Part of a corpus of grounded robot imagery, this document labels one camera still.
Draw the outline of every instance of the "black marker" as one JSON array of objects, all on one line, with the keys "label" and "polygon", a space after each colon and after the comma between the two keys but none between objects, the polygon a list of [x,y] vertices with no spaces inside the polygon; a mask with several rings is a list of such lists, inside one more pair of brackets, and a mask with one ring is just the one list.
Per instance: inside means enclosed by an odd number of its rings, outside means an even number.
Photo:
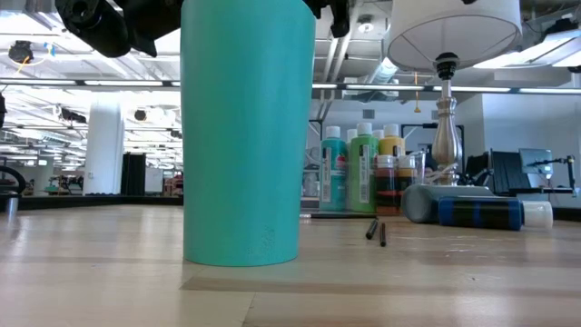
[{"label": "black marker", "polygon": [[379,221],[377,219],[374,219],[373,222],[371,222],[371,226],[369,227],[367,233],[365,234],[365,237],[367,237],[368,240],[373,238],[375,231],[378,229],[378,223]]},{"label": "black marker", "polygon": [[388,245],[388,242],[385,240],[385,223],[381,223],[381,231],[379,232],[379,241],[381,247],[385,247],[386,245]]}]

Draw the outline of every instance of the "white bottle cap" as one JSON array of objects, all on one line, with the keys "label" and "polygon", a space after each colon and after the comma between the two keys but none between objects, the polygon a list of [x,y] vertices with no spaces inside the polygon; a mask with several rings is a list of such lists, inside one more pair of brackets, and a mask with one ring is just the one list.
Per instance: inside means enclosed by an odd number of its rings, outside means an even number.
[{"label": "white bottle cap", "polygon": [[393,155],[378,155],[378,168],[394,168],[396,157]]},{"label": "white bottle cap", "polygon": [[357,130],[347,130],[347,143],[351,143],[351,140],[357,137]]},{"label": "white bottle cap", "polygon": [[526,227],[553,228],[553,206],[549,202],[523,201]]},{"label": "white bottle cap", "polygon": [[373,133],[373,126],[371,123],[359,123],[357,124],[357,136],[371,135]]},{"label": "white bottle cap", "polygon": [[398,124],[383,125],[383,133],[385,134],[385,137],[388,136],[399,137],[399,125]]},{"label": "white bottle cap", "polygon": [[416,156],[407,155],[398,158],[399,169],[416,169]]},{"label": "white bottle cap", "polygon": [[373,137],[376,139],[381,140],[383,138],[383,130],[375,130],[373,131]]},{"label": "white bottle cap", "polygon": [[341,128],[338,126],[327,126],[325,134],[327,138],[341,138]]}]

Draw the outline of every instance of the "table surface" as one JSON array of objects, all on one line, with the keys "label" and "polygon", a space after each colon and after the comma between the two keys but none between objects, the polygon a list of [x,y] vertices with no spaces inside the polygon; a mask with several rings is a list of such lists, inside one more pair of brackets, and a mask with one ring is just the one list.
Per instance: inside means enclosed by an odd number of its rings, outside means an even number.
[{"label": "table surface", "polygon": [[505,232],[300,220],[289,263],[182,261],[182,208],[0,220],[0,326],[579,326],[581,224]]}]

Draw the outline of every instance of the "lamp shade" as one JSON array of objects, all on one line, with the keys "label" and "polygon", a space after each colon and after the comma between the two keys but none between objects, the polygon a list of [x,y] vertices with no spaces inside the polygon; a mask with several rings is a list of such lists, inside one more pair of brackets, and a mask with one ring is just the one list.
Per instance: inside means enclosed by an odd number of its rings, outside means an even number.
[{"label": "lamp shade", "polygon": [[434,71],[436,58],[453,53],[458,69],[502,55],[520,41],[518,0],[394,0],[388,58],[402,69]]}]

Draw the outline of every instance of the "white pillar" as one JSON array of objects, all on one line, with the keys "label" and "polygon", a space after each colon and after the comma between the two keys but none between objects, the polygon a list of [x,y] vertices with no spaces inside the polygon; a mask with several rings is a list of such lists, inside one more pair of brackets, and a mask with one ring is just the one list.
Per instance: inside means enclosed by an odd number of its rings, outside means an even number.
[{"label": "white pillar", "polygon": [[46,165],[37,165],[34,174],[34,196],[48,195],[44,191],[50,185],[49,179],[54,174],[54,158],[40,157],[40,160],[46,160]]},{"label": "white pillar", "polygon": [[89,116],[83,195],[121,191],[125,121],[119,98],[97,94]]}]

